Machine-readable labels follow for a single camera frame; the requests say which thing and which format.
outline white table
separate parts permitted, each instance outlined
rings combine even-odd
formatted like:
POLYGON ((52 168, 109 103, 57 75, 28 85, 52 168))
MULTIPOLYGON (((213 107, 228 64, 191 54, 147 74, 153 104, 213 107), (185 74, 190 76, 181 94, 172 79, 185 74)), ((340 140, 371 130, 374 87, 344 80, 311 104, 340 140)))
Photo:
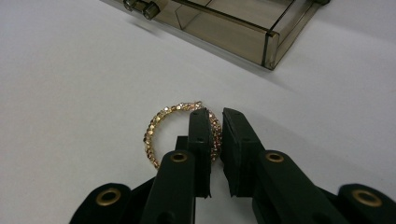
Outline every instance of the white table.
MULTIPOLYGON (((101 1, 0 1, 0 223, 67 223, 109 182, 156 175, 143 146, 166 105, 243 112, 263 145, 318 186, 362 183, 396 200, 394 0, 320 9, 274 72, 101 1)), ((166 120, 158 157, 185 135, 166 120)), ((221 162, 196 223, 256 223, 221 162)))

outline gold ring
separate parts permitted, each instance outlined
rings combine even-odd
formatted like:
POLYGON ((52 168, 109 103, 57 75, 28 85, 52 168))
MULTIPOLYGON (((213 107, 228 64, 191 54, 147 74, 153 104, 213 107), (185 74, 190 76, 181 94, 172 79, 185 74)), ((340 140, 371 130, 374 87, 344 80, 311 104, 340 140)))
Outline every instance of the gold ring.
MULTIPOLYGON (((201 101, 194 103, 180 103, 178 105, 167 106, 157 113, 154 118, 150 121, 143 142, 145 143, 145 151, 149 161, 154 165, 156 169, 160 168, 160 162, 155 158, 154 146, 152 145, 152 138, 155 133, 155 129, 158 125, 171 113, 176 111, 194 111, 197 109, 205 108, 201 101)), ((207 110, 209 113, 209 122, 213 134, 213 147, 210 152, 210 159, 215 161, 221 152, 221 125, 219 120, 213 114, 212 111, 207 110)))

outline screw hole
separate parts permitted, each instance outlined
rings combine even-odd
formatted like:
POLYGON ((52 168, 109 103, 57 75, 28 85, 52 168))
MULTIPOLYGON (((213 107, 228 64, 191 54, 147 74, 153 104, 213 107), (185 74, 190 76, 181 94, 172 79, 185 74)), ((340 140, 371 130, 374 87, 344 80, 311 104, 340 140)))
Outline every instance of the screw hole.
POLYGON ((273 162, 282 162, 282 161, 284 160, 284 158, 283 158, 282 155, 277 154, 277 153, 275 153, 275 152, 267 153, 267 154, 265 155, 265 158, 266 158, 268 161, 273 161, 273 162))
POLYGON ((96 197, 96 203, 101 206, 109 206, 116 203, 121 197, 119 189, 105 189, 96 197))
POLYGON ((375 194, 364 189, 355 189, 352 191, 352 196, 356 201, 371 207, 379 207, 382 205, 381 199, 375 194))
POLYGON ((176 153, 171 156, 171 160, 174 162, 183 162, 187 160, 187 155, 184 153, 176 153))

